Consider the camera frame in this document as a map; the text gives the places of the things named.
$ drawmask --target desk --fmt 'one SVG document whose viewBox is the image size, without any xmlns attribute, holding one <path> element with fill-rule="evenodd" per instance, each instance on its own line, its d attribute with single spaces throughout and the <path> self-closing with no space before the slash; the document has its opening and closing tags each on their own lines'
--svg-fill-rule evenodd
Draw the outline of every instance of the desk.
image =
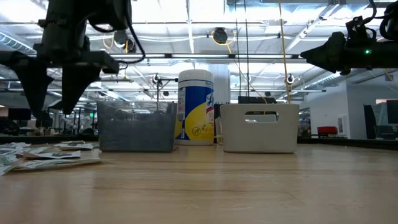
<svg viewBox="0 0 398 224">
<path fill-rule="evenodd" d="M 0 177 L 1 223 L 397 223 L 398 152 L 103 153 L 114 162 Z"/>
</svg>

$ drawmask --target disinfecting wipes container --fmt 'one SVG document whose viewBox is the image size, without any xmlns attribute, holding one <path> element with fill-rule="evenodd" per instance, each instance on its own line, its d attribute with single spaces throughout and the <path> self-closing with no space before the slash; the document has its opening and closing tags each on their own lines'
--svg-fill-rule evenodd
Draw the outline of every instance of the disinfecting wipes container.
<svg viewBox="0 0 398 224">
<path fill-rule="evenodd" d="M 214 139 L 213 74 L 186 70 L 178 78 L 177 143 L 207 146 Z"/>
</svg>

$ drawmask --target ceiling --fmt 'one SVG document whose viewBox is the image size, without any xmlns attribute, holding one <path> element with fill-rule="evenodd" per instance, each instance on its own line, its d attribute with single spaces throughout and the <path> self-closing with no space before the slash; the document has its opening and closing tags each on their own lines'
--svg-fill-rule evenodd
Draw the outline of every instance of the ceiling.
<svg viewBox="0 0 398 224">
<path fill-rule="evenodd" d="M 224 27 L 233 54 L 275 54 L 278 57 L 241 60 L 241 71 L 247 75 L 255 89 L 285 88 L 285 67 L 280 38 L 280 14 L 278 1 L 246 0 L 246 13 L 243 0 L 134 0 L 132 1 L 132 21 L 142 46 L 147 54 L 229 54 L 226 45 L 217 45 L 211 38 L 216 27 Z M 327 0 L 285 0 L 282 3 L 284 20 L 285 49 L 287 55 L 297 55 L 324 44 L 332 32 L 342 31 L 346 34 L 345 23 L 353 16 L 368 17 L 372 10 L 367 0 L 339 1 L 336 4 Z M 384 12 L 385 4 L 377 2 L 378 15 Z M 0 50 L 20 50 L 34 54 L 32 46 L 41 41 L 42 29 L 36 24 L 46 16 L 47 0 L 1 0 L 0 1 Z M 380 21 L 373 20 L 368 25 L 378 29 Z M 105 50 L 110 54 L 123 57 L 123 49 L 113 44 L 113 34 L 102 34 L 90 25 L 86 30 L 90 38 L 91 50 Z M 164 78 L 177 78 L 187 69 L 207 68 L 212 63 L 228 66 L 231 75 L 231 88 L 239 88 L 236 77 L 239 67 L 234 60 L 227 58 L 159 58 L 154 57 L 136 65 L 130 65 L 118 75 L 101 74 L 109 82 L 95 83 L 90 88 L 109 93 L 110 100 L 153 100 L 154 93 L 144 93 L 143 89 L 152 89 L 152 78 L 159 74 Z M 321 79 L 334 78 L 333 74 L 305 63 L 302 59 L 288 59 L 287 73 L 296 81 L 294 89 L 322 89 Z M 0 70 L 1 77 L 15 78 L 9 70 Z M 62 77 L 61 70 L 51 70 L 49 75 L 56 78 L 51 89 L 53 96 L 59 97 Z M 0 82 L 0 88 L 20 88 L 17 82 Z M 124 89 L 131 91 L 106 91 Z M 170 90 L 169 96 L 162 100 L 177 98 L 177 84 L 170 82 L 164 87 Z M 295 95 L 300 100 L 303 93 Z M 274 93 L 279 100 L 285 100 L 284 93 Z M 231 94 L 236 99 L 237 93 Z M 97 91 L 87 91 L 82 101 L 103 99 Z"/>
</svg>

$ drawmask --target gray plastic bin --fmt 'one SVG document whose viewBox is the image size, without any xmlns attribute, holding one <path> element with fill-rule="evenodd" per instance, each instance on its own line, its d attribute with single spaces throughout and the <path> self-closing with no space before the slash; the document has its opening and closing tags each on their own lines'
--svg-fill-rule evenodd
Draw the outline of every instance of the gray plastic bin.
<svg viewBox="0 0 398 224">
<path fill-rule="evenodd" d="M 172 152 L 177 104 L 97 102 L 102 151 Z"/>
</svg>

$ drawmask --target table surface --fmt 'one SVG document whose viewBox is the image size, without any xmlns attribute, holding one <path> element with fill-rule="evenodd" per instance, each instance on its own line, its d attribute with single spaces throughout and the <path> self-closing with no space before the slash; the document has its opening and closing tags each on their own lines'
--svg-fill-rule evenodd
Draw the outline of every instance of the table surface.
<svg viewBox="0 0 398 224">
<path fill-rule="evenodd" d="M 102 153 L 114 161 L 0 177 L 1 223 L 398 223 L 398 152 Z"/>
</svg>

